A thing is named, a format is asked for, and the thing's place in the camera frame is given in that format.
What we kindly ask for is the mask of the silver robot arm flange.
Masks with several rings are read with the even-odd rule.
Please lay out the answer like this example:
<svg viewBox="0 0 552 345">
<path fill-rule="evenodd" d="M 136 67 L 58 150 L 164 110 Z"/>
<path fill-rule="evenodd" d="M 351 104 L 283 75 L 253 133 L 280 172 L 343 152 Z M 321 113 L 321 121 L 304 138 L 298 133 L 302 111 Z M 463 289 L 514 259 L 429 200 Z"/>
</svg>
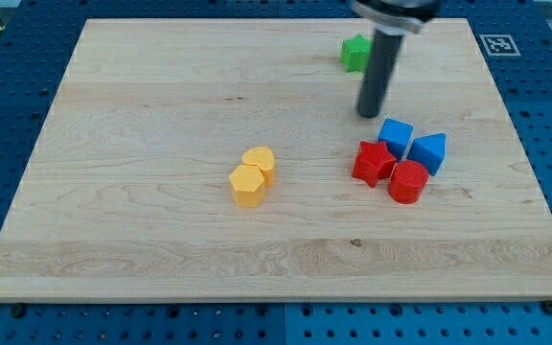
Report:
<svg viewBox="0 0 552 345">
<path fill-rule="evenodd" d="M 442 3 L 442 0 L 353 0 L 351 10 L 387 35 L 405 35 L 417 34 L 437 15 Z"/>
</svg>

